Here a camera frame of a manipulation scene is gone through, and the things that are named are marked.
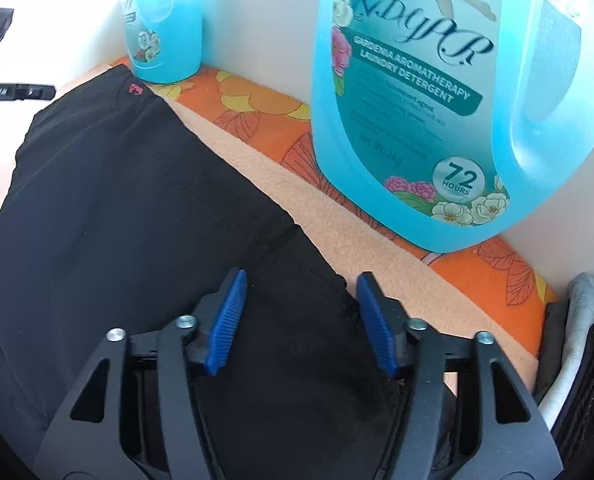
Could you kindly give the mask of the folded dark clothes stack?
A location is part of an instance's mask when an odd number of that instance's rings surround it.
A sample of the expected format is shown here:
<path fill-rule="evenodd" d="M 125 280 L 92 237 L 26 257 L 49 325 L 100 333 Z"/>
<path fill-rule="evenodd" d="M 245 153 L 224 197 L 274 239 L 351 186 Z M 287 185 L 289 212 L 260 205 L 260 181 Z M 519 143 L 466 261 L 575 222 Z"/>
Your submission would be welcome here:
<path fill-rule="evenodd" d="M 565 463 L 594 436 L 594 276 L 546 306 L 534 400 Z"/>

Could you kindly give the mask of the large blue detergent bottle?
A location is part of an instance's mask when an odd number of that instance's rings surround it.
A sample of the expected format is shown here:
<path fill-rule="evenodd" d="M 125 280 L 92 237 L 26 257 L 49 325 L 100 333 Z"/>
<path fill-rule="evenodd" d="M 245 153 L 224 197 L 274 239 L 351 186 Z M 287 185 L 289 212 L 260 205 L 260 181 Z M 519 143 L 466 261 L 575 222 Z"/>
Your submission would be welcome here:
<path fill-rule="evenodd" d="M 379 127 L 416 131 L 427 153 L 476 164 L 444 217 L 399 211 L 398 197 L 352 168 L 356 99 Z M 540 207 L 594 148 L 594 0 L 320 0 L 312 126 L 351 192 L 431 242 L 469 247 Z"/>

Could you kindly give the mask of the black pants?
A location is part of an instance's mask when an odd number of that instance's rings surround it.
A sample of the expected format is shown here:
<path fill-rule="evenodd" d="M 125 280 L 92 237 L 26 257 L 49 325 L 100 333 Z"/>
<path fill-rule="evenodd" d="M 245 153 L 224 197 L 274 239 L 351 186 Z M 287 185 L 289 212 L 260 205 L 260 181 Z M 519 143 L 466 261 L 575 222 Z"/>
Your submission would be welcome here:
<path fill-rule="evenodd" d="M 161 330 L 233 268 L 227 363 L 193 392 L 229 479 L 372 479 L 410 390 L 335 255 L 117 66 L 40 110 L 0 203 L 0 479 L 28 479 L 103 336 Z"/>

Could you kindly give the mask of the orange floral bed sheet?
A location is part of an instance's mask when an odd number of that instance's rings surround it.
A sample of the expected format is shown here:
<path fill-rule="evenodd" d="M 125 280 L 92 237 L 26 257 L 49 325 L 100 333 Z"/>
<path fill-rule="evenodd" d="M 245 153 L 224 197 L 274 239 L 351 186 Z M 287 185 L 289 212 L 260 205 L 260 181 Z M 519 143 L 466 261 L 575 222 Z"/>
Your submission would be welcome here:
<path fill-rule="evenodd" d="M 194 110 L 282 167 L 297 174 L 398 246 L 423 261 L 499 322 L 529 352 L 538 352 L 546 305 L 554 292 L 515 249 L 495 236 L 472 248 L 445 240 L 431 242 L 405 232 L 401 223 L 349 190 L 339 171 L 329 168 L 312 126 L 319 121 L 310 107 L 291 96 L 224 70 L 204 65 L 189 78 L 155 84 L 162 96 Z M 350 119 L 347 141 L 352 168 L 367 170 L 373 180 L 400 200 L 399 211 L 413 209 L 444 217 L 439 203 L 475 205 L 465 195 L 474 186 L 475 162 L 461 155 L 427 153 L 418 132 L 397 133 L 379 127 L 369 98 L 356 99 L 341 114 Z"/>

